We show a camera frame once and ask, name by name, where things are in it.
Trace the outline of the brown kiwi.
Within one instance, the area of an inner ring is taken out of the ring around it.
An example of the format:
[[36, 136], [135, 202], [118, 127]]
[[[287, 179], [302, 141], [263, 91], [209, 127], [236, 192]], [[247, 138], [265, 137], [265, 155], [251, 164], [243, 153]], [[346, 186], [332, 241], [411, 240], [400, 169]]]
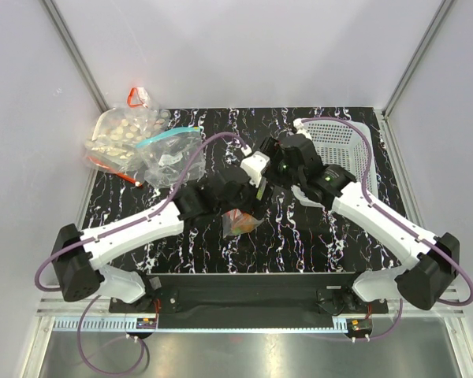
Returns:
[[233, 233], [235, 235], [249, 233], [254, 228], [255, 228], [255, 223], [253, 221], [237, 222], [237, 223], [234, 224]]

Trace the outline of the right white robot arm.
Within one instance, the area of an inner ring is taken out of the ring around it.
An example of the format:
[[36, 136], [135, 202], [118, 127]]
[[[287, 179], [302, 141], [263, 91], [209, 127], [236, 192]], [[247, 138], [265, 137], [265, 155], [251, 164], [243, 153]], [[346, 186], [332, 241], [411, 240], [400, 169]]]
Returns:
[[314, 144], [302, 134], [282, 141], [263, 140], [269, 158], [263, 175], [290, 190], [303, 206], [332, 210], [364, 229], [400, 262], [400, 266], [356, 275], [342, 292], [346, 309], [359, 312], [381, 298], [402, 298], [418, 309], [439, 302], [458, 273], [460, 241], [446, 232], [437, 236], [393, 211], [371, 195], [339, 165], [325, 165]]

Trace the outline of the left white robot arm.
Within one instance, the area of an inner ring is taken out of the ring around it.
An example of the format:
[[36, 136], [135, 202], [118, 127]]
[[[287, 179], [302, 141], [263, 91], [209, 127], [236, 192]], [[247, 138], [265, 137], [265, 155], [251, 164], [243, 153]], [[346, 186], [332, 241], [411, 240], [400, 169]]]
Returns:
[[78, 302], [93, 294], [112, 295], [136, 311], [149, 310], [155, 300], [150, 284], [137, 272], [114, 268], [112, 260], [155, 240], [204, 227], [230, 210], [260, 218], [267, 184], [232, 166], [200, 183], [185, 184], [130, 217], [83, 231], [75, 224], [62, 227], [50, 263], [63, 299]]

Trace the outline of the clear bag orange zipper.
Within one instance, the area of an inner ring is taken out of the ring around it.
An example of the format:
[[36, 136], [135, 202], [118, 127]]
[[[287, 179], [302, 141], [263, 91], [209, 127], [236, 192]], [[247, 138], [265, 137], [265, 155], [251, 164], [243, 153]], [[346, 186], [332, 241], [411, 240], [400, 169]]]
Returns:
[[257, 187], [257, 201], [259, 211], [256, 214], [242, 213], [238, 209], [230, 210], [222, 214], [222, 235], [224, 238], [238, 236], [233, 233], [234, 224], [243, 221], [253, 221], [256, 229], [262, 222], [268, 209], [270, 208], [271, 197], [274, 192], [274, 185], [270, 184], [266, 178], [262, 178], [261, 184]]

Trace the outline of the white plastic basket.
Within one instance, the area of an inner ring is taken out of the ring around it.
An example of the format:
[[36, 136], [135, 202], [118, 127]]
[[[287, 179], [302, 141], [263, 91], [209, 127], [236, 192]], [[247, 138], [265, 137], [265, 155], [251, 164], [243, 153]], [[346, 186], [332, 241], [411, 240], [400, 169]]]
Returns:
[[373, 153], [370, 129], [360, 122], [348, 121], [353, 128], [333, 120], [303, 119], [304, 126], [311, 135], [317, 153], [325, 165], [340, 165], [358, 181], [362, 181], [367, 166], [366, 144], [356, 129], [362, 133]]

